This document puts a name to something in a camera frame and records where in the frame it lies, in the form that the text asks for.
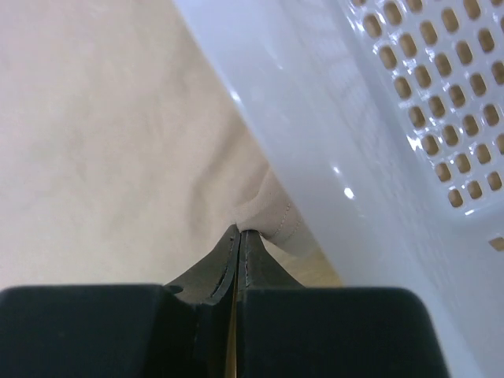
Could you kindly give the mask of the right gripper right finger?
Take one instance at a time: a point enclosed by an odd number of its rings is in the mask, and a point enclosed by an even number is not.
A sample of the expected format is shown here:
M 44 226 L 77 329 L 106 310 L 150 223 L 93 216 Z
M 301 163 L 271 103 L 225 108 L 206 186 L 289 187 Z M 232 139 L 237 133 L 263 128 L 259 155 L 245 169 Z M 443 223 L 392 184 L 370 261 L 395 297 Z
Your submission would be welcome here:
M 308 288 L 241 235 L 237 268 L 240 377 L 446 377 L 431 318 L 411 291 Z

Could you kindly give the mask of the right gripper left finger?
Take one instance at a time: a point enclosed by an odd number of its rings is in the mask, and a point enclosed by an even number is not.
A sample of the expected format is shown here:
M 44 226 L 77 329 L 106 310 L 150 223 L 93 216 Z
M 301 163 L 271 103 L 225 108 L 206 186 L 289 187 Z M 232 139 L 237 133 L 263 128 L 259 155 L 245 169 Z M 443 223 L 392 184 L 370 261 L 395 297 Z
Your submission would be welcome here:
M 2 376 L 225 376 L 239 242 L 230 227 L 165 285 L 4 289 Z

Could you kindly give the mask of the beige t shirt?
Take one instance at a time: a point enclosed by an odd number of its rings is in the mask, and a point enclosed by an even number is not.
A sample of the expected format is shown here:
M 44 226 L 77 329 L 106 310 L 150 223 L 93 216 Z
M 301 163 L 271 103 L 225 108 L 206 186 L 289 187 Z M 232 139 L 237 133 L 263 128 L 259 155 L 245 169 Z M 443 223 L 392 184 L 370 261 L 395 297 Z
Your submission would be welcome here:
M 166 282 L 232 224 L 315 246 L 172 2 L 2 2 L 3 287 Z

